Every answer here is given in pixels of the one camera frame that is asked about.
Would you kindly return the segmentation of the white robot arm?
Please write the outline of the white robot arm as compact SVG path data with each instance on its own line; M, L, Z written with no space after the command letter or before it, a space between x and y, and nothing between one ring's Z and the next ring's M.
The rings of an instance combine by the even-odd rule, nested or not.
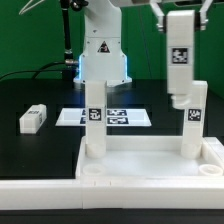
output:
M201 8L165 13L161 6L186 0L76 0L84 10L84 51L80 55L79 80L106 80L110 86L128 82L127 57L121 50L121 9L149 6L158 30L166 34L168 92L188 95L193 88L194 32L204 30L208 10L215 0L201 0Z

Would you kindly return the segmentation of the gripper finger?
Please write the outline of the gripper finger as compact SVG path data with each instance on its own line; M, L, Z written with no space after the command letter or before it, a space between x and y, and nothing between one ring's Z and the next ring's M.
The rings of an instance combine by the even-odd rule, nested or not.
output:
M161 4L155 1L150 3L150 7L157 18L157 29L159 32L166 32L166 17L164 12L162 11Z
M213 0L202 0L202 6L196 13L195 17L195 29L204 31L206 29L208 18L207 14L213 4Z

